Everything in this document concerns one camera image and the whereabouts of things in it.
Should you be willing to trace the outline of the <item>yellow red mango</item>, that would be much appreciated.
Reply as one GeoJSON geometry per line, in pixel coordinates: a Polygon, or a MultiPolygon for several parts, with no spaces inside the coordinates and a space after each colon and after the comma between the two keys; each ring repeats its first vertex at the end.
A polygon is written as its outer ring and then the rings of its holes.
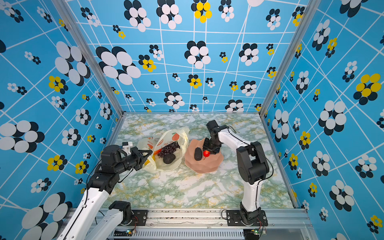
{"type": "Polygon", "coordinates": [[[205,158],[209,157],[210,154],[211,154],[211,153],[210,153],[209,151],[204,151],[204,152],[203,152],[203,156],[204,156],[205,158]]]}

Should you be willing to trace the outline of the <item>pink scalloped fruit bowl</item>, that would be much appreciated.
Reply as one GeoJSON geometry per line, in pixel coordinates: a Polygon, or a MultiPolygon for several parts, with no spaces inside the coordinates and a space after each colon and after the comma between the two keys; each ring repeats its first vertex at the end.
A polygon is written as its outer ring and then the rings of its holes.
{"type": "Polygon", "coordinates": [[[212,173],[218,170],[219,166],[224,160],[224,156],[221,151],[216,155],[210,155],[205,158],[203,156],[201,161],[194,159],[195,148],[199,147],[203,151],[204,140],[191,140],[190,145],[187,148],[185,154],[185,165],[198,174],[212,173]]]}

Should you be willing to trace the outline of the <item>green orange papaya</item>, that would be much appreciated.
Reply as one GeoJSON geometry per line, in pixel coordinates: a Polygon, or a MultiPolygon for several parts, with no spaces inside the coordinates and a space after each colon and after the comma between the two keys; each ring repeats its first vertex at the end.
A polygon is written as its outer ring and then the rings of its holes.
{"type": "Polygon", "coordinates": [[[158,150],[154,151],[154,155],[158,155],[161,151],[162,151],[162,149],[158,149],[158,150]]]}

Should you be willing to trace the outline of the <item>dark avocado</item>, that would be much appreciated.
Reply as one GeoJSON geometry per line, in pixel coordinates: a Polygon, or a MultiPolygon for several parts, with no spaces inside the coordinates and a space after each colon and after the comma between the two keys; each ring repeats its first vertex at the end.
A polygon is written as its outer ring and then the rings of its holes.
{"type": "Polygon", "coordinates": [[[173,163],[173,161],[176,159],[176,156],[174,154],[167,154],[163,157],[163,162],[166,165],[169,165],[173,163]]]}
{"type": "Polygon", "coordinates": [[[201,161],[203,158],[203,151],[201,148],[197,147],[195,148],[195,152],[194,152],[194,159],[196,161],[201,161]]]}

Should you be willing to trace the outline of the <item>cream printed plastic bag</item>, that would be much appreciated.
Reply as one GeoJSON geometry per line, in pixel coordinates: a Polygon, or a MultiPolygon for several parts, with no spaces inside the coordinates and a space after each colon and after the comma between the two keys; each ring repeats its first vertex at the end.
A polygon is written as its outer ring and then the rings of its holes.
{"type": "Polygon", "coordinates": [[[139,150],[153,153],[145,161],[143,169],[150,173],[173,171],[179,167],[189,144],[188,127],[169,130],[161,136],[147,137],[138,142],[139,150]]]}

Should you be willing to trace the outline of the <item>purple grape bunch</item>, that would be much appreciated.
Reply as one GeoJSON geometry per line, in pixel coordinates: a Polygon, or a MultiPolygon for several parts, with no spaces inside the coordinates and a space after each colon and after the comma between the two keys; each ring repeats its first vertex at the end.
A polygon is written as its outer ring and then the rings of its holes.
{"type": "Polygon", "coordinates": [[[167,154],[173,154],[177,149],[180,149],[178,142],[172,142],[162,148],[162,151],[158,154],[159,158],[163,158],[167,154]]]}

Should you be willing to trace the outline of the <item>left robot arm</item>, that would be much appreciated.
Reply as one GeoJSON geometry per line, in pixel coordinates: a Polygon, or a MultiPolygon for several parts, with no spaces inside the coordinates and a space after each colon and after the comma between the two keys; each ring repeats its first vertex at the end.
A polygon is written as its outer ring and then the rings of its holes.
{"type": "Polygon", "coordinates": [[[97,214],[115,186],[122,182],[120,176],[132,170],[138,171],[153,154],[152,150],[139,150],[131,143],[104,148],[101,160],[87,182],[84,196],[68,224],[58,234],[59,240],[106,240],[117,227],[132,228],[127,236],[134,234],[136,227],[144,226],[147,211],[133,212],[125,201],[113,202],[101,222],[94,228],[97,214]]]}

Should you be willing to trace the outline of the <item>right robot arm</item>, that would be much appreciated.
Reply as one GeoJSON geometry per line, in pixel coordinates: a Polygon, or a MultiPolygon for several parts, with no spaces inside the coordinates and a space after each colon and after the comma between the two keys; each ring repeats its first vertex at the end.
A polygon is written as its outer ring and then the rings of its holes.
{"type": "Polygon", "coordinates": [[[206,124],[210,138],[203,143],[203,156],[219,154],[222,145],[236,153],[239,174],[244,184],[244,194],[240,203],[240,216],[246,226],[259,222],[268,225],[265,211],[260,207],[260,194],[263,181],[270,172],[269,160],[259,142],[250,142],[239,137],[231,127],[218,125],[215,120],[206,124]]]}

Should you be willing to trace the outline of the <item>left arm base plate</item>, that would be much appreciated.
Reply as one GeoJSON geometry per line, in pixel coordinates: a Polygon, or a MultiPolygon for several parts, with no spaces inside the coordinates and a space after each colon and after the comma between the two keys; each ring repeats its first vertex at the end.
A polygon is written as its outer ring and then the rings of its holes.
{"type": "Polygon", "coordinates": [[[148,210],[130,210],[122,211],[123,220],[119,226],[143,227],[148,219],[148,210]]]}

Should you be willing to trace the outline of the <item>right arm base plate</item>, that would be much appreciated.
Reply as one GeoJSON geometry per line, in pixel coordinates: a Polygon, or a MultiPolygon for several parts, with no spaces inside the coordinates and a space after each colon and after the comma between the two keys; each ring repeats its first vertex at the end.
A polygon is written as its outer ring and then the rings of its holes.
{"type": "Polygon", "coordinates": [[[227,210],[224,218],[229,227],[267,227],[269,225],[266,212],[263,210],[249,213],[243,210],[227,210]]]}

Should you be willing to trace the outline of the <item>aluminium front rail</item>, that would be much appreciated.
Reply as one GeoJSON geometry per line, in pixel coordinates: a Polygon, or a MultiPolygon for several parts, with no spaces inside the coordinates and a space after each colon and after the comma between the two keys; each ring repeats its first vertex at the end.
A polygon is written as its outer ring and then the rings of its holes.
{"type": "MultiPolygon", "coordinates": [[[[307,212],[303,209],[267,209],[267,227],[229,227],[224,216],[235,209],[135,209],[148,210],[143,227],[117,227],[106,240],[316,240],[307,212]]],[[[107,209],[97,214],[94,228],[107,209]]]]}

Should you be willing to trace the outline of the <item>left aluminium corner post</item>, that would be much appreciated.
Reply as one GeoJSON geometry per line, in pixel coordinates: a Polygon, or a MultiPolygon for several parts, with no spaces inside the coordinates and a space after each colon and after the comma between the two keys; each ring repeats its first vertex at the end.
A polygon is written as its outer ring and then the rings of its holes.
{"type": "Polygon", "coordinates": [[[111,86],[108,83],[106,77],[104,76],[102,70],[100,69],[93,52],[91,51],[89,45],[87,44],[84,34],[81,32],[79,26],[76,24],[73,14],[70,13],[70,8],[66,5],[65,1],[52,1],[55,8],[57,9],[59,15],[63,18],[65,24],[69,28],[69,32],[76,42],[79,49],[84,54],[86,61],[89,63],[90,69],[95,74],[95,78],[98,80],[100,86],[105,92],[106,96],[111,102],[111,105],[115,108],[119,117],[124,116],[124,111],[119,104],[117,98],[112,93],[111,86]]]}

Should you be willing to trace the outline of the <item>aluminium corner post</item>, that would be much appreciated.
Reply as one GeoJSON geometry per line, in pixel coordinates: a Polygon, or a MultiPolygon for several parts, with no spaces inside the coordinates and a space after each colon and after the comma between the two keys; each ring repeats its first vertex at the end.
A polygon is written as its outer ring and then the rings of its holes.
{"type": "Polygon", "coordinates": [[[111,86],[108,83],[106,77],[104,76],[102,70],[100,69],[93,52],[91,51],[89,45],[87,44],[84,34],[81,32],[79,26],[76,24],[73,14],[70,13],[70,8],[66,5],[65,1],[52,1],[55,8],[57,9],[59,15],[63,18],[65,24],[69,28],[69,32],[76,42],[79,49],[84,54],[86,61],[89,63],[90,69],[95,74],[95,78],[98,80],[100,86],[105,92],[106,96],[111,102],[111,105],[115,108],[119,117],[124,116],[124,111],[119,104],[117,98],[112,93],[111,86]]]}
{"type": "Polygon", "coordinates": [[[305,14],[303,16],[303,19],[301,20],[301,23],[297,27],[297,30],[295,31],[295,34],[293,35],[293,38],[289,44],[289,47],[282,59],[282,62],[278,68],[277,76],[272,81],[271,87],[266,95],[266,98],[262,104],[262,108],[260,111],[260,116],[262,117],[265,112],[268,110],[269,105],[271,104],[275,91],[281,81],[284,78],[284,74],[286,73],[291,61],[293,60],[294,53],[296,52],[297,47],[301,43],[311,21],[313,20],[313,17],[316,13],[317,8],[319,7],[321,3],[321,0],[313,0],[309,1],[309,4],[306,7],[305,14]]]}

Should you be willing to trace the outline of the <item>right aluminium corner post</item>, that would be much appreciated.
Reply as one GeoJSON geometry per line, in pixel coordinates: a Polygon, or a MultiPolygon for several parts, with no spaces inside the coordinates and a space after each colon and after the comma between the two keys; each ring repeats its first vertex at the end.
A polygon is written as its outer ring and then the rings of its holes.
{"type": "Polygon", "coordinates": [[[321,3],[321,0],[313,0],[309,1],[309,4],[306,7],[305,14],[303,16],[303,19],[301,20],[301,23],[297,27],[297,30],[295,31],[295,34],[293,35],[293,38],[289,44],[289,47],[282,59],[282,62],[278,68],[277,76],[272,81],[271,87],[266,95],[266,98],[262,104],[262,108],[260,111],[260,116],[262,117],[265,112],[268,110],[269,105],[271,104],[275,91],[281,81],[284,78],[284,74],[286,73],[291,61],[293,60],[294,53],[296,52],[297,47],[301,43],[311,21],[313,20],[313,17],[316,13],[317,8],[319,7],[321,3]]]}

